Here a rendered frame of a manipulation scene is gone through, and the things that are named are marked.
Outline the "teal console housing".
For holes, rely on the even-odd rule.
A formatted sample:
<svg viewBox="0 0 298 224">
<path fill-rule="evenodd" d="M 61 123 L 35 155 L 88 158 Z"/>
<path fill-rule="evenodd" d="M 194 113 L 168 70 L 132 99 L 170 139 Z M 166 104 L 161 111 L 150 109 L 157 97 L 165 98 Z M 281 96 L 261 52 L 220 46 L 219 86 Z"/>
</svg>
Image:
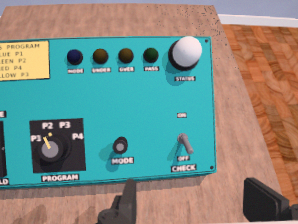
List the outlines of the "teal console housing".
<svg viewBox="0 0 298 224">
<path fill-rule="evenodd" d="M 0 41 L 0 189 L 216 172 L 211 36 Z"/>
</svg>

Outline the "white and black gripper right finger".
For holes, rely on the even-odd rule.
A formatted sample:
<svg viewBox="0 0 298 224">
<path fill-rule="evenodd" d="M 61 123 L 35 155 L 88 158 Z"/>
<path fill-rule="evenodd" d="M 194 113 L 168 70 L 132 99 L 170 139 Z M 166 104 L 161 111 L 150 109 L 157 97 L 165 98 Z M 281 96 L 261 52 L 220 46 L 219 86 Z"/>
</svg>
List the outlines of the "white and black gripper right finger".
<svg viewBox="0 0 298 224">
<path fill-rule="evenodd" d="M 244 179 L 243 215 L 249 222 L 298 221 L 298 204 L 254 177 Z"/>
</svg>

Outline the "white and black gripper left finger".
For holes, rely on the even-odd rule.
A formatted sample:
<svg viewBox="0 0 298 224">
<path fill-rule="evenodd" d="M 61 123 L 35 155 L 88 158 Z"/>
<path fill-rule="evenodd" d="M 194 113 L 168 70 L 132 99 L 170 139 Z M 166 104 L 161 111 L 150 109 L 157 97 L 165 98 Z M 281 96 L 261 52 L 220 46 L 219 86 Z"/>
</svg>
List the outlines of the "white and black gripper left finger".
<svg viewBox="0 0 298 224">
<path fill-rule="evenodd" d="M 95 224 L 136 224 L 136 218 L 136 181 L 127 179 L 122 195 L 115 196 L 110 209 L 99 212 L 98 222 Z"/>
</svg>

